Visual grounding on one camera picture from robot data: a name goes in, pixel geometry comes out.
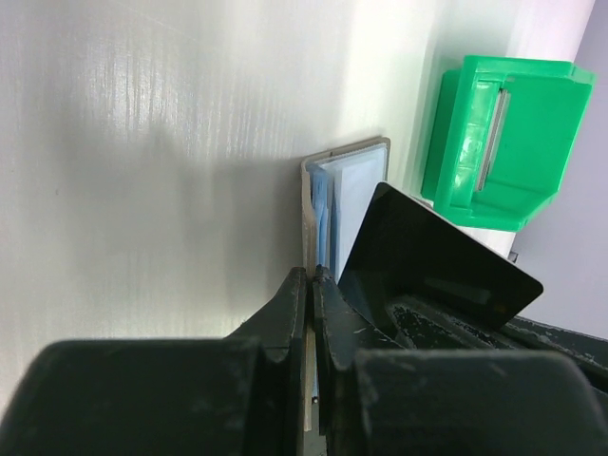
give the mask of green storage bin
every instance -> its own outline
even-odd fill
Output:
[[[444,74],[422,195],[458,225],[519,231],[558,194],[595,75],[466,56]]]

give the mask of black plastic part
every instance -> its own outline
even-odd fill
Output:
[[[593,392],[557,353],[361,351],[354,371],[367,445],[331,454],[608,454]]]
[[[542,293],[538,280],[386,183],[376,187],[339,286],[391,336],[384,306],[402,295],[498,330]]]
[[[224,340],[48,347],[9,406],[0,455],[300,454],[306,286],[292,269]]]
[[[313,292],[328,454],[608,454],[606,395],[564,356],[570,351],[526,350],[519,339],[409,295],[370,314],[386,313],[414,350],[366,350],[387,336],[322,268]],[[594,352],[608,348],[594,341]]]

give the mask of metal strip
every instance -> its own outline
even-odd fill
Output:
[[[475,186],[475,190],[478,192],[484,189],[485,180],[487,179],[487,175],[492,169],[492,165],[496,159],[496,152],[498,151],[498,145],[503,134],[504,118],[506,117],[506,111],[508,109],[510,99],[511,94],[505,88],[501,88],[498,92],[496,103],[494,104],[494,113],[492,114],[490,131],[487,136],[487,141],[485,142],[481,171]]]

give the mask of black plastic card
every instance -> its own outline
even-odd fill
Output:
[[[542,293],[542,285],[416,199],[376,187],[339,287],[387,335],[385,306],[416,296],[499,329]]]

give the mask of white wall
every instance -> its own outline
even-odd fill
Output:
[[[231,331],[301,262],[301,157],[385,134],[417,191],[443,69],[574,57],[592,3],[0,3],[0,408],[51,341]]]

